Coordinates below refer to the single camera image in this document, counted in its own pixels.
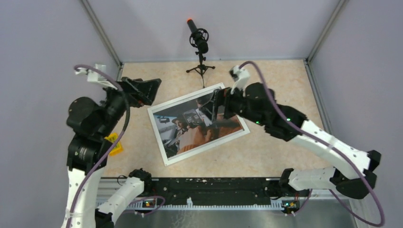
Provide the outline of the light wooden picture frame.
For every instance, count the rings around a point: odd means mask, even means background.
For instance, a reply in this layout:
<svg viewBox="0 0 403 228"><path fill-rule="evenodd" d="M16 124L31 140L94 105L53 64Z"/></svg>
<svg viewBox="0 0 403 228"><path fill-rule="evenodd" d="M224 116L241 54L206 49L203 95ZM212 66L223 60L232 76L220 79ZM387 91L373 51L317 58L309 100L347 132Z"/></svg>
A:
<svg viewBox="0 0 403 228"><path fill-rule="evenodd" d="M218 83L148 108L165 166L250 133L242 118L224 119L223 107L215 121L200 111L214 90L224 88L224 83Z"/></svg>

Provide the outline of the glossy printed photo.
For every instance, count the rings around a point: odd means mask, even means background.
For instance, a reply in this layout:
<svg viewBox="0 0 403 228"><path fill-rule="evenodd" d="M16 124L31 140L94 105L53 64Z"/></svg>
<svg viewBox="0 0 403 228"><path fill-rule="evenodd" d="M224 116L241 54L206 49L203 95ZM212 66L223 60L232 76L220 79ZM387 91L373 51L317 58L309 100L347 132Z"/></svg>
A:
<svg viewBox="0 0 403 228"><path fill-rule="evenodd" d="M237 116L212 122L200 107L212 93L152 111L159 140L168 160L182 153L215 143L222 138L245 131Z"/></svg>

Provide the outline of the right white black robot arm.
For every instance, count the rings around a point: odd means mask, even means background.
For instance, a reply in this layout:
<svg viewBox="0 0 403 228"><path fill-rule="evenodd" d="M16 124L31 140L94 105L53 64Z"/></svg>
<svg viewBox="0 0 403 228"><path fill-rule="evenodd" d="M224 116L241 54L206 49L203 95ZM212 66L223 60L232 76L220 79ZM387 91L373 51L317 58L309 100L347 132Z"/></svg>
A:
<svg viewBox="0 0 403 228"><path fill-rule="evenodd" d="M262 126L270 136L305 147L329 162L327 168L285 169L278 182L283 195L323 189L360 200L374 189L377 180L374 170L381 159L378 151L354 149L320 129L299 110L277 104L274 91L266 85L253 83L245 89L215 89L201 111L215 121L220 109L225 119L240 116Z"/></svg>

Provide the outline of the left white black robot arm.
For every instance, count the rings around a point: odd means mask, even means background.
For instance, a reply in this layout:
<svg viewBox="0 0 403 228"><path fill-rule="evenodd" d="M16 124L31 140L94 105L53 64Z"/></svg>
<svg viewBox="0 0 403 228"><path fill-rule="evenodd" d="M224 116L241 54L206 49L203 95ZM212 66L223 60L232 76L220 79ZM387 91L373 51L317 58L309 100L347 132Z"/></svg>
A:
<svg viewBox="0 0 403 228"><path fill-rule="evenodd" d="M131 107L153 104L161 82L123 77L104 87L106 98L100 103L88 97L71 103L67 125L74 137L67 149L69 191L62 227L112 228L131 201L152 192L150 173L138 169L106 202L96 205L107 158L116 146L107 137L121 118L128 126Z"/></svg>

